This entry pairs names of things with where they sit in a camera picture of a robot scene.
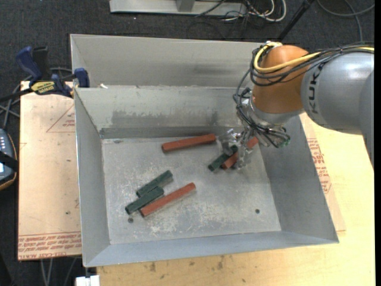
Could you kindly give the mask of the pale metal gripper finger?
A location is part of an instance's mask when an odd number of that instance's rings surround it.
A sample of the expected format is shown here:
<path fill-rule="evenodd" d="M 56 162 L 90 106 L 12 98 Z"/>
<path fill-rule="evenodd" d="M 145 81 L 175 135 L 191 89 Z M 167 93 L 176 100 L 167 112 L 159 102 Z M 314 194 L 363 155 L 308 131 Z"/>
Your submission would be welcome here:
<path fill-rule="evenodd" d="M 221 144 L 223 153 L 228 157 L 232 156 L 238 150 L 238 142 L 234 129 L 229 129 L 226 133 L 219 136 L 218 141 Z"/>
<path fill-rule="evenodd" d="M 236 162 L 237 169 L 242 169 L 251 162 L 252 151 L 252 147 L 248 147 L 247 145 L 240 145 L 238 147 L 238 159 Z"/>

